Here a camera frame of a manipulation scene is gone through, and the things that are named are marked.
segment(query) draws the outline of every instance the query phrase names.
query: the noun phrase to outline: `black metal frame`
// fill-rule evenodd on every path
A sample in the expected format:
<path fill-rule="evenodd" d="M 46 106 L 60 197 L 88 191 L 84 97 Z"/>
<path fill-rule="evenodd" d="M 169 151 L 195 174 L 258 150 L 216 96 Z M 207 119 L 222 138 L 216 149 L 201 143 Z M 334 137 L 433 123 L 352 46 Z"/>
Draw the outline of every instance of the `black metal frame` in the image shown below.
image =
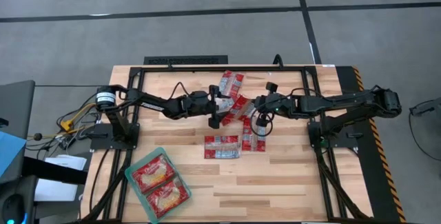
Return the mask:
<path fill-rule="evenodd" d="M 144 84 L 145 73 L 148 73 L 148 72 L 224 72 L 226 70 L 231 70 L 231 71 L 248 71 L 248 72 L 249 71 L 254 71 L 254 72 L 299 72 L 299 73 L 301 73 L 302 84 L 303 84 L 304 88 L 309 88 L 309 83 L 307 80 L 307 77 L 309 74 L 312 77 L 314 89 L 316 91 L 320 92 L 320 86 L 318 83 L 317 71 L 316 71 L 315 66 L 284 66 L 283 61 L 280 58 L 280 56 L 276 56 L 273 64 L 278 65 L 278 66 L 257 66 L 257 67 L 252 67 L 252 66 L 216 66 L 216 67 L 207 67 L 207 66 L 198 66 L 198 67 L 196 67 L 196 66 L 195 67 L 175 66 L 175 67 L 172 67 L 172 66 L 167 66 L 166 67 L 166 66 L 164 66 L 161 68 L 130 68 L 130 77 L 129 77 L 127 87 L 129 88 L 132 86 L 133 81 L 134 81 L 134 77 L 136 75 L 138 75 L 139 82 L 138 82 L 137 88 L 142 89 L 143 84 Z M 305 90 L 305 94 L 310 95 L 310 91 Z M 127 110 L 124 111 L 123 116 L 125 118 L 127 117 Z M 139 107 L 136 106 L 134 113 L 133 113 L 133 117 L 132 117 L 133 123 L 136 123 L 138 121 L 138 116 L 139 116 Z M 335 160 L 335 156 L 334 156 L 334 152 L 332 150 L 332 147 L 329 148 L 328 153 L 329 153 L 328 160 L 329 160 L 329 164 L 331 166 L 331 170 L 330 170 L 331 175 L 334 177 L 337 184 L 340 184 L 340 181 L 338 178 L 336 160 Z M 110 182 L 112 182 L 114 180 L 114 177 L 118 171 L 120 155 L 121 155 L 121 151 L 117 150 L 115 152 L 114 159 L 112 162 L 112 171 L 111 171 Z M 129 159 L 129 160 L 132 159 L 132 150 L 127 151 L 125 159 Z M 325 173 L 320 169 L 320 163 L 322 161 L 324 161 L 323 157 L 317 156 L 317 163 L 318 163 L 318 169 L 319 169 L 319 175 L 320 175 L 320 182 L 321 182 L 321 186 L 322 186 L 322 193 L 323 193 L 323 198 L 324 198 L 325 207 L 326 207 L 326 211 L 327 211 L 327 218 L 330 221 L 334 218 L 334 212 L 332 210 L 331 196 L 330 196 L 329 188 L 328 188 L 328 184 L 327 184 L 327 177 L 326 177 Z M 119 201 L 118 201 L 118 209 L 117 209 L 117 213 L 116 213 L 116 218 L 118 218 L 118 219 L 122 219 L 122 217 L 123 217 L 123 209 L 124 209 L 124 204 L 125 204 L 126 191 L 127 191 L 127 179 L 124 178 L 123 182 L 121 184 L 121 191 L 119 194 Z M 339 195 L 337 195 L 337 199 L 338 199 L 338 207 L 340 210 L 340 217 L 342 217 L 342 220 L 345 220 L 347 218 L 347 214 L 346 214 L 346 208 L 344 205 L 344 201 Z M 107 202 L 107 205 L 106 205 L 105 211 L 104 211 L 104 215 L 103 215 L 103 220 L 106 220 L 109 218 L 111 202 L 112 202 L 112 198 L 110 198 L 110 200 Z"/>

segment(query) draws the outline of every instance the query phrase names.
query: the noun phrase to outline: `clear plastic tray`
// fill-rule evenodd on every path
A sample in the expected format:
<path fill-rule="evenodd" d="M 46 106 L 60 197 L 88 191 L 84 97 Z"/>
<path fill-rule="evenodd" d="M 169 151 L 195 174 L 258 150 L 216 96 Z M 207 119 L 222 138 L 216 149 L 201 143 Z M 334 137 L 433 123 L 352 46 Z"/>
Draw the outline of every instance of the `clear plastic tray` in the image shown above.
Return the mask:
<path fill-rule="evenodd" d="M 184 185 L 184 188 L 187 191 L 189 197 L 183 203 L 181 203 L 180 205 L 178 205 L 175 208 L 171 209 L 168 213 L 164 214 L 162 217 L 157 218 L 155 213 L 154 213 L 154 211 L 153 211 L 153 209 L 150 207 L 150 204 L 148 203 L 146 196 L 148 196 L 150 193 L 152 193 L 157 187 L 163 185 L 166 182 L 169 182 L 170 180 L 161 183 L 160 185 L 158 185 L 155 188 L 151 189 L 146 194 L 143 194 L 141 192 L 141 189 L 139 189 L 138 185 L 136 184 L 135 180 L 133 179 L 132 173 L 134 171 L 136 171 L 137 169 L 143 167 L 145 164 L 149 163 L 152 159 L 156 158 L 157 156 L 159 156 L 161 154 L 163 154 L 165 156 L 165 158 L 167 158 L 168 162 L 173 167 L 173 170 L 176 172 L 176 176 L 178 176 L 179 179 L 181 180 L 181 182 Z M 190 199 L 190 197 L 192 197 L 192 192 L 190 191 L 190 189 L 188 188 L 187 184 L 184 182 L 184 180 L 182 179 L 182 177 L 179 174 L 178 170 L 174 166 L 173 162 L 170 160 L 169 156 L 167 155 L 167 153 L 165 152 L 165 150 L 162 147 L 156 148 L 153 152 L 150 152 L 147 156 L 142 158 L 140 161 L 138 161 L 135 164 L 131 165 L 129 168 L 127 168 L 125 170 L 124 174 L 125 174 L 125 177 L 127 178 L 127 180 L 129 181 L 130 185 L 132 186 L 133 190 L 135 191 L 136 195 L 138 196 L 138 199 L 141 202 L 141 205 L 144 207 L 145 213 L 147 213 L 147 215 L 149 216 L 149 221 L 151 223 L 153 223 L 153 224 L 159 223 L 162 219 L 164 219 L 166 216 L 171 214 L 177 208 L 180 208 L 184 203 L 186 203 L 188 201 L 188 199 Z"/>

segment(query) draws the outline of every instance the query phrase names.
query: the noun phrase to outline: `packaged food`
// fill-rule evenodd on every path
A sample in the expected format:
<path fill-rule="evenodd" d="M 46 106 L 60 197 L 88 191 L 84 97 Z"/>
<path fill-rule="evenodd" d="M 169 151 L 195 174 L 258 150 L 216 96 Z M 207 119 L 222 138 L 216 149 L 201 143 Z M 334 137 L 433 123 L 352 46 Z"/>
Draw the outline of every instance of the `packaged food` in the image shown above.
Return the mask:
<path fill-rule="evenodd" d="M 237 120 L 242 116 L 244 116 L 243 118 L 245 118 L 248 112 L 250 112 L 249 114 L 251 114 L 252 110 L 249 110 L 250 105 L 253 105 L 252 100 L 240 95 L 234 102 L 233 106 L 229 109 L 227 115 L 222 119 L 222 125 L 228 125 L 232 121 Z"/>
<path fill-rule="evenodd" d="M 253 125 L 254 130 L 261 135 L 265 134 L 265 128 Z M 255 135 L 251 130 L 249 118 L 243 121 L 242 151 L 264 152 L 266 137 Z"/>
<path fill-rule="evenodd" d="M 243 78 L 244 74 L 229 70 L 225 71 L 219 83 L 219 91 L 223 95 L 231 96 L 235 99 L 242 85 Z"/>
<path fill-rule="evenodd" d="M 167 158 L 161 154 L 132 173 L 132 177 L 144 194 L 175 174 Z"/>
<path fill-rule="evenodd" d="M 147 202 L 152 207 L 156 217 L 160 218 L 188 198 L 189 194 L 177 176 L 169 183 L 158 187 L 149 194 Z"/>
<path fill-rule="evenodd" d="M 237 159 L 240 157 L 238 136 L 206 136 L 206 159 Z"/>

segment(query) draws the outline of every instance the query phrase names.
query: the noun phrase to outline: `wooden table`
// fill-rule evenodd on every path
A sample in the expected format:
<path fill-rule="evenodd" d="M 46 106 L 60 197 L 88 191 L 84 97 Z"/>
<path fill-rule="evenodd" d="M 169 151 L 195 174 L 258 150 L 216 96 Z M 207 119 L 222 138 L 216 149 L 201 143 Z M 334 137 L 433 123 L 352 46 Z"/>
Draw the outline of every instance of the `wooden table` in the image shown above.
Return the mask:
<path fill-rule="evenodd" d="M 130 66 L 115 66 L 110 84 L 126 85 L 129 70 Z M 267 94 L 265 84 L 268 81 L 277 83 L 281 94 L 289 94 L 291 89 L 302 87 L 299 72 L 244 73 L 246 77 L 240 93 L 250 98 Z M 341 94 L 335 68 L 319 65 L 317 73 L 323 95 Z M 189 92 L 208 91 L 209 85 L 219 83 L 221 75 L 221 72 L 149 72 L 145 75 L 143 91 L 168 98 L 179 81 Z M 184 92 L 178 88 L 175 96 L 182 94 Z M 239 159 L 219 160 L 203 158 L 204 136 L 241 135 L 243 124 L 236 122 L 213 130 L 208 127 L 207 119 L 208 116 L 198 116 L 173 121 L 159 112 L 141 108 L 139 146 L 133 152 L 132 162 L 143 158 L 156 147 L 163 147 L 193 193 L 187 204 L 164 221 L 327 220 L 316 157 L 309 145 L 307 120 L 289 120 L 277 116 L 274 119 L 274 130 L 267 137 L 266 152 L 243 152 Z M 343 188 L 365 214 L 372 216 L 358 157 L 346 148 L 334 149 L 334 152 Z M 89 212 L 92 183 L 103 153 L 95 152 L 92 157 L 81 204 L 83 216 Z M 113 153 L 108 153 L 98 175 L 93 205 L 109 183 Z M 330 190 L 334 214 L 338 216 L 335 192 L 332 187 Z M 115 192 L 111 218 L 116 215 L 119 189 Z M 123 222 L 146 221 L 147 215 L 134 191 L 128 186 Z"/>

